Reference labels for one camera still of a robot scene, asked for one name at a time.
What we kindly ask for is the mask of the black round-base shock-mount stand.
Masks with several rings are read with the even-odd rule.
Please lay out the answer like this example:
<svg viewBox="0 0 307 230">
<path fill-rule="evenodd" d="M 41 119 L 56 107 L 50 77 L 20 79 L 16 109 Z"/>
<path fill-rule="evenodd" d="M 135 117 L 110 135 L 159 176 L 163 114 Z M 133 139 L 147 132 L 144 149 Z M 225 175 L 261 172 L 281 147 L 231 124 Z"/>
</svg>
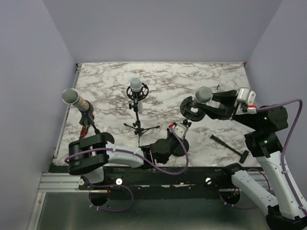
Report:
<svg viewBox="0 0 307 230">
<path fill-rule="evenodd" d="M 184 119 L 187 119 L 190 122 L 201 121 L 204 118 L 205 113 L 198 108 L 196 108 L 196 111 L 193 111 L 192 110 L 193 107 L 191 106 L 192 102 L 193 102 L 192 96 L 184 99 L 182 101 L 182 103 L 180 104 L 180 112 L 183 115 Z M 184 151 L 182 145 L 179 142 L 179 140 L 181 140 L 181 139 L 179 138 L 179 140 L 178 140 L 175 137 L 175 135 L 172 132 L 170 132 L 169 128 L 167 128 L 167 138 L 166 138 L 166 140 L 168 141 L 168 143 L 170 145 L 170 154 L 171 155 L 173 155 L 175 157 L 181 157 L 181 156 L 185 155 L 185 151 Z M 189 142 L 187 141 L 186 136 L 185 136 L 184 140 L 181 140 L 181 142 L 183 143 L 183 146 L 185 147 L 186 152 L 188 152 L 189 151 Z"/>
</svg>

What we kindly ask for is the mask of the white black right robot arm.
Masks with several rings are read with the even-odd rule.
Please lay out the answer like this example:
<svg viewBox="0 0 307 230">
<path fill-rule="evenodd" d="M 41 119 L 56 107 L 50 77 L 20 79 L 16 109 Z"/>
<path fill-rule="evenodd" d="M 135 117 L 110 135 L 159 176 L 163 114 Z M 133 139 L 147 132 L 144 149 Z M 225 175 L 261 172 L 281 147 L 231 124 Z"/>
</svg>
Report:
<svg viewBox="0 0 307 230">
<path fill-rule="evenodd" d="M 254 104 L 256 93 L 241 88 L 213 93 L 200 87 L 192 106 L 198 115 L 211 119 L 234 120 L 253 129 L 245 134 L 245 143 L 272 185 L 273 193 L 255 182 L 247 171 L 230 166 L 221 175 L 223 186 L 241 189 L 262 210 L 272 230 L 303 230 L 307 227 L 307 201 L 300 192 L 288 166 L 285 152 L 301 114 L 303 101 L 289 101 L 269 106 Z"/>
</svg>

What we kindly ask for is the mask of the silver grey handheld microphone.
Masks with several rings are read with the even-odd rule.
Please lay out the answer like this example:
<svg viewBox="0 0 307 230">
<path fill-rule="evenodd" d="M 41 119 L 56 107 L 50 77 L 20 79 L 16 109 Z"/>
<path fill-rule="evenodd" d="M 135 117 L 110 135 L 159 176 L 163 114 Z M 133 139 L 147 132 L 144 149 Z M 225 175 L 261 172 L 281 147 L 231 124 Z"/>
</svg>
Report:
<svg viewBox="0 0 307 230">
<path fill-rule="evenodd" d="M 213 92 L 211 88 L 200 87 L 196 90 L 195 98 L 191 104 L 193 108 L 196 108 L 199 104 L 206 104 L 213 98 Z"/>
</svg>

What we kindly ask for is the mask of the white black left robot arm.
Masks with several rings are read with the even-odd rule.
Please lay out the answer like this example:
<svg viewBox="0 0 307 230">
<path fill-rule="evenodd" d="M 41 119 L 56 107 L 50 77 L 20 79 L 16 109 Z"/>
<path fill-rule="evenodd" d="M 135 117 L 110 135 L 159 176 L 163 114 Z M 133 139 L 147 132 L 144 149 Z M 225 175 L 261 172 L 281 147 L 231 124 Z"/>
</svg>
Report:
<svg viewBox="0 0 307 230">
<path fill-rule="evenodd" d="M 134 149 L 116 145 L 109 133 L 99 133 L 70 143 L 69 155 L 64 161 L 69 165 L 69 174 L 80 175 L 95 189 L 102 189 L 106 185 L 103 166 L 108 163 L 148 169 L 158 163 L 166 164 L 172 155 L 187 156 L 186 133 L 190 126 L 188 120 L 172 123 L 167 128 L 166 138 Z"/>
</svg>

